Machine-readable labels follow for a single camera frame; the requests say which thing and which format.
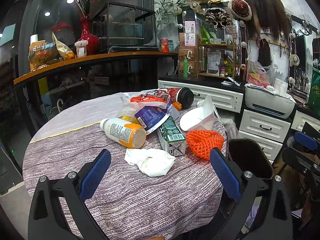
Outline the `green bottle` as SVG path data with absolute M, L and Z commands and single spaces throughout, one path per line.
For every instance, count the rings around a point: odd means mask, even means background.
M 183 60 L 183 77 L 188 77 L 188 59 L 186 57 Z

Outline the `white tissue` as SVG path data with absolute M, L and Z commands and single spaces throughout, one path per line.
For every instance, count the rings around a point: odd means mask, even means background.
M 129 165 L 136 165 L 149 177 L 165 176 L 176 160 L 168 152 L 155 148 L 127 148 L 124 159 Z

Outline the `green white milk carton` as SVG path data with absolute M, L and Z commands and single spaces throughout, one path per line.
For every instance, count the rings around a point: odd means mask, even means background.
M 157 135 L 164 151 L 174 157 L 185 154 L 186 138 L 171 116 L 157 129 Z

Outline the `purple plastic bag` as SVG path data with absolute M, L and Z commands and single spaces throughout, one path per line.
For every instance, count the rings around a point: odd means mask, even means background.
M 176 120 L 180 116 L 180 112 L 170 102 L 167 103 L 167 107 L 164 110 L 164 113 L 172 117 L 173 120 Z

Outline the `white orange plastic bottle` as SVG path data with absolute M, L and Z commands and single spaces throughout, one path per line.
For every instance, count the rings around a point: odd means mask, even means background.
M 103 119 L 100 128 L 109 139 L 127 148 L 141 148 L 146 141 L 146 131 L 142 126 L 120 118 Z

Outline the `green paper bag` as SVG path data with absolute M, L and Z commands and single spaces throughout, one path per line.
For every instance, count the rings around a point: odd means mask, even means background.
M 317 115 L 320 115 L 320 73 L 315 67 L 312 68 L 308 106 Z

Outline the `red white snack bag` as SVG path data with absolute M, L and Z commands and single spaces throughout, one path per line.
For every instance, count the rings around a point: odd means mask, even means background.
M 153 89 L 130 98 L 130 102 L 137 103 L 139 107 L 151 106 L 166 109 L 170 102 L 170 94 L 165 88 Z

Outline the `purple woven tablecloth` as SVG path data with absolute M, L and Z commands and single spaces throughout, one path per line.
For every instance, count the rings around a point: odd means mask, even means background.
M 120 94 L 102 96 L 64 109 L 44 124 L 24 155 L 28 193 L 33 195 L 40 176 L 63 178 L 107 149 L 111 165 L 86 205 L 108 238 L 173 239 L 207 225 L 223 193 L 211 164 L 187 150 L 164 176 L 149 177 L 129 165 L 125 146 L 109 139 L 99 125 L 122 106 Z

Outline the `red cup black lid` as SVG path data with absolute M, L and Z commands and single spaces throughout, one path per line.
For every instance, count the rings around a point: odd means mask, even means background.
M 179 102 L 182 109 L 188 109 L 193 104 L 194 94 L 189 88 L 168 88 L 167 90 L 170 95 L 170 103 Z

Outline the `white paper bowl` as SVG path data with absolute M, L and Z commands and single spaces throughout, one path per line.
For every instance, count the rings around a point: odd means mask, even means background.
M 197 104 L 195 109 L 185 113 L 180 119 L 180 128 L 187 132 L 192 130 L 211 131 L 214 123 L 221 118 L 210 95 Z

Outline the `white long drawer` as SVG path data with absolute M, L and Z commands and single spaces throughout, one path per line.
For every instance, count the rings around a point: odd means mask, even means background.
M 187 87 L 193 92 L 196 99 L 202 100 L 209 95 L 216 108 L 234 113 L 241 112 L 244 101 L 244 92 L 235 92 L 229 88 L 217 88 L 164 80 L 158 80 L 158 86 L 159 88 Z

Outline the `red vase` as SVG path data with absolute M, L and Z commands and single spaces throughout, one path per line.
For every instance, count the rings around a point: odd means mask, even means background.
M 78 41 L 87 41 L 88 45 L 86 46 L 87 49 L 87 56 L 95 55 L 99 52 L 100 49 L 100 41 L 99 38 L 94 36 L 91 33 L 91 20 L 89 18 L 81 18 L 80 20 L 81 25 L 81 36 Z

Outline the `white printer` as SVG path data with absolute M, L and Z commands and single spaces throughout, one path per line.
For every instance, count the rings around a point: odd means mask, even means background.
M 248 108 L 287 119 L 296 102 L 291 95 L 279 96 L 276 92 L 254 84 L 245 84 L 245 104 Z

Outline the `wooden shelf rack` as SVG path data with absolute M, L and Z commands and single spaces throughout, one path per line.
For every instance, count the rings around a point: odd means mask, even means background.
M 237 54 L 234 40 L 211 39 L 209 43 L 203 43 L 198 37 L 196 49 L 197 76 L 235 78 Z

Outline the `orange foam fruit net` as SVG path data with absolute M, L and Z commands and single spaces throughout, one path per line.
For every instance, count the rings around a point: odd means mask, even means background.
M 216 131 L 192 130 L 187 132 L 186 140 L 193 154 L 207 161 L 211 150 L 221 150 L 224 143 L 224 137 Z

